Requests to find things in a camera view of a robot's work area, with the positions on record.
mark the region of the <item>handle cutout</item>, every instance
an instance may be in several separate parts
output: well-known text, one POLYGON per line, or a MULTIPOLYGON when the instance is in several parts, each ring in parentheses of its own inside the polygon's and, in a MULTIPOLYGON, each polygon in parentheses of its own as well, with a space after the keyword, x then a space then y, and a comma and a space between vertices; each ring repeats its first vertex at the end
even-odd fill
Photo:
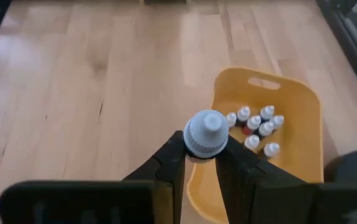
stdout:
POLYGON ((269 80, 264 80, 261 78, 250 78, 248 80, 249 84, 254 85, 254 86, 258 86, 258 87, 263 87, 263 88, 267 88, 269 90, 278 90, 281 85, 279 83, 276 82, 272 82, 269 80))

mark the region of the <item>yellow plastic basket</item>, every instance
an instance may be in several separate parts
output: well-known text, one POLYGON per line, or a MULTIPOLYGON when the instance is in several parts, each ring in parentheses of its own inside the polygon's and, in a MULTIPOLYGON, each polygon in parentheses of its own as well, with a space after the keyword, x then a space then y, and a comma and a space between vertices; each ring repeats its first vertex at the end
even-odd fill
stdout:
MULTIPOLYGON (((274 165, 307 182, 323 182, 322 113, 318 96, 306 85, 245 68, 228 68, 215 80, 212 109, 224 115, 248 105, 252 115, 266 105, 274 105, 276 114, 285 116, 283 127, 262 140, 278 142, 280 154, 271 159, 274 165)), ((240 142, 245 136, 239 129, 230 135, 240 142)), ((215 161, 194 164, 187 185, 192 206, 209 221, 227 223, 215 161)))

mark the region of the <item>wooden floor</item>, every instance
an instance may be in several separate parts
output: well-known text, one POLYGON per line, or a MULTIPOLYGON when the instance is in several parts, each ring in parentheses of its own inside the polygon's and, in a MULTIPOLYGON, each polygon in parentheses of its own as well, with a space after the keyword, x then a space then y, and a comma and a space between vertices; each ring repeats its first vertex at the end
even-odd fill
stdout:
MULTIPOLYGON (((209 108, 230 65, 318 93, 325 162, 357 149, 357 78, 313 0, 14 1, 0 28, 0 192, 123 178, 209 108)), ((201 220, 184 197, 183 223, 201 220)))

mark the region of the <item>red bottle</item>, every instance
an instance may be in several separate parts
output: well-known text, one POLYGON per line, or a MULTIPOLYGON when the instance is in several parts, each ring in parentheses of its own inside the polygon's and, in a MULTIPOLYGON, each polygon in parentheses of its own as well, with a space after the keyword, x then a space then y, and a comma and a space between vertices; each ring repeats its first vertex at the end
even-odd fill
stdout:
POLYGON ((261 118, 259 115, 252 116, 246 121, 246 125, 242 128, 244 135, 251 135, 255 130, 259 128, 261 124, 261 118))

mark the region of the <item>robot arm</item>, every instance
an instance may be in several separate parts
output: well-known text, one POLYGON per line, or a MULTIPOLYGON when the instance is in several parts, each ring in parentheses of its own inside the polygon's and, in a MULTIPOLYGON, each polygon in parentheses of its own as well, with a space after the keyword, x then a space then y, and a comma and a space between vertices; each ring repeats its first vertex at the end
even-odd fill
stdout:
MULTIPOLYGON (((122 181, 13 185, 0 197, 0 216, 4 224, 179 224, 186 155, 176 131, 122 181)), ((356 184, 305 183, 231 137, 215 162, 230 223, 357 223, 356 184)))

